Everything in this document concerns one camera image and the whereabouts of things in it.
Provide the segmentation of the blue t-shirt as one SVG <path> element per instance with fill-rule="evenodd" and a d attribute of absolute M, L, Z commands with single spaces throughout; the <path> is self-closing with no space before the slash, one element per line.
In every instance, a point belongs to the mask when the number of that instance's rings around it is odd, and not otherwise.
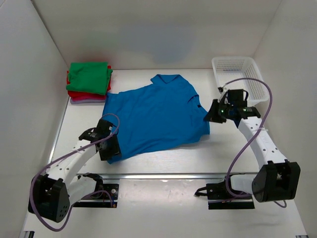
<path fill-rule="evenodd" d="M 129 159 L 142 153 L 172 149 L 198 142 L 210 133 L 194 87 L 181 75 L 158 74 L 151 84 L 117 94 L 108 93 L 102 114 L 120 123 L 120 156 L 108 163 Z"/>

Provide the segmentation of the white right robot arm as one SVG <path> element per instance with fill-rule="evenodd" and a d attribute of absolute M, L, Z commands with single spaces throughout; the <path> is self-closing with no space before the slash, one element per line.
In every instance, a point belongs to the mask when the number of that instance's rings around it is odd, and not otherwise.
<path fill-rule="evenodd" d="M 301 171 L 298 163 L 290 162 L 274 144 L 263 127 L 264 118 L 255 107 L 248 106 L 246 90 L 227 90 L 224 87 L 218 90 L 221 95 L 212 101 L 204 120 L 216 123 L 233 121 L 247 140 L 233 161 L 236 162 L 251 147 L 259 165 L 254 176 L 232 175 L 228 171 L 222 194 L 230 199 L 252 195 L 258 202 L 294 199 Z"/>

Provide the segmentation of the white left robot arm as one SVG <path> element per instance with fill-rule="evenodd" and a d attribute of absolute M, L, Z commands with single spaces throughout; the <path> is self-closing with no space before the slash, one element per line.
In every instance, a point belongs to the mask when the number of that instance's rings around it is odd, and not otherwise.
<path fill-rule="evenodd" d="M 102 161 L 109 161 L 121 154 L 117 139 L 119 126 L 119 123 L 100 119 L 96 127 L 85 130 L 78 137 L 70 152 L 36 175 L 31 182 L 29 212 L 59 223 L 82 198 L 96 199 L 104 195 L 102 176 L 96 173 L 80 175 L 79 171 L 95 155 Z"/>

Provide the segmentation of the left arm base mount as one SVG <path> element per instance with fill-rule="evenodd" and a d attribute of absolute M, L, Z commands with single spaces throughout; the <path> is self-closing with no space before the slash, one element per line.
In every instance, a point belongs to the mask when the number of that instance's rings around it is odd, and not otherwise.
<path fill-rule="evenodd" d="M 119 195 L 119 180 L 104 179 L 103 190 L 107 193 L 98 193 L 91 196 L 86 196 L 84 199 L 76 202 L 74 207 L 78 208 L 117 208 Z"/>

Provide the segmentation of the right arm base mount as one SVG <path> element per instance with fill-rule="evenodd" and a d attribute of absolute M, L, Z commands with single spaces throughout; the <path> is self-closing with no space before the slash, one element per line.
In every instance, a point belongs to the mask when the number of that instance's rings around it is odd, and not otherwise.
<path fill-rule="evenodd" d="M 225 181 L 207 183 L 194 193 L 196 197 L 204 196 L 208 200 L 209 210 L 251 210 L 255 209 L 252 196 L 237 198 L 226 189 Z"/>

